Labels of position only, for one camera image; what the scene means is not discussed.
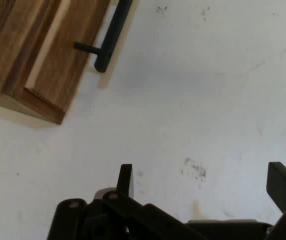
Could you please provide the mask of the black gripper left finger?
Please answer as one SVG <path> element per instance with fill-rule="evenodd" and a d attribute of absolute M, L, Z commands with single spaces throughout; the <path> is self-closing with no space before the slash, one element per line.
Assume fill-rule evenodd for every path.
<path fill-rule="evenodd" d="M 199 240 L 200 233 L 152 204 L 135 201 L 133 166 L 122 164 L 116 188 L 86 203 L 75 198 L 56 208 L 49 240 Z"/>

